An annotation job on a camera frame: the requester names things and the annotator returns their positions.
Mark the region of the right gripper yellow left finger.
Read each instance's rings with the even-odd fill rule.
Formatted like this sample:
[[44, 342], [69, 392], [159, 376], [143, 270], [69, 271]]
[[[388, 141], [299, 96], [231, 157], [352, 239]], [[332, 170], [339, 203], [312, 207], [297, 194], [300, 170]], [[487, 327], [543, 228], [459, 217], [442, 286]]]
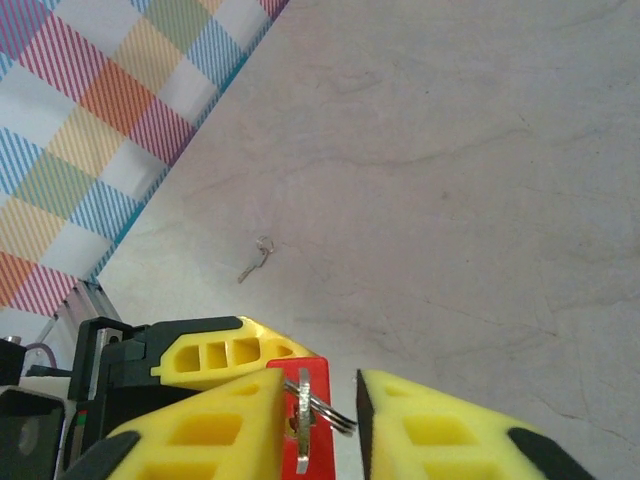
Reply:
[[130, 420], [67, 479], [278, 479], [284, 372], [266, 368]]

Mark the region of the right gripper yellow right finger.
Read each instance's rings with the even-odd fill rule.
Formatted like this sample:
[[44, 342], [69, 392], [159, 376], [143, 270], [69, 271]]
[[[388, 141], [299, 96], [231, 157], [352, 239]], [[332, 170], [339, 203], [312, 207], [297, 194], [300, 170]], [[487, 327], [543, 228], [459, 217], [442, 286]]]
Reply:
[[533, 426], [380, 370], [359, 370], [356, 411], [367, 479], [589, 479]]

